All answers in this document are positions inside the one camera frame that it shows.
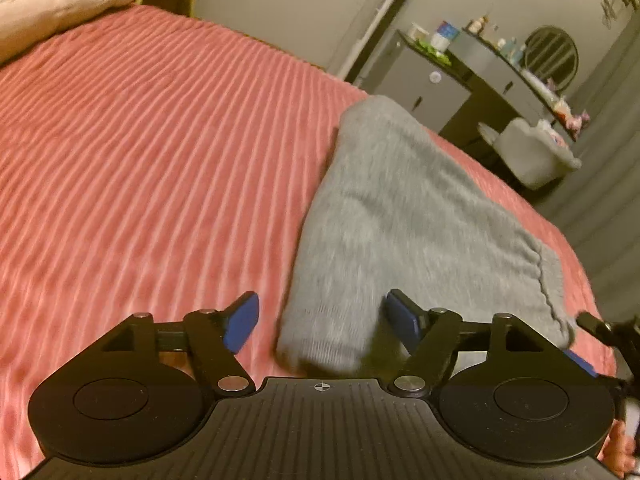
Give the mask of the person's right hand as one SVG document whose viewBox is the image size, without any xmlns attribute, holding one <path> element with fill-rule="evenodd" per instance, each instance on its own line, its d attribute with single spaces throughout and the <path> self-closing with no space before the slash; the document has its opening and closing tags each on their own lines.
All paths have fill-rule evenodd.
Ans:
<svg viewBox="0 0 640 480">
<path fill-rule="evenodd" d="M 626 435 L 626 425 L 615 419 L 598 455 L 598 461 L 623 479 L 636 468 L 636 441 Z"/>
</svg>

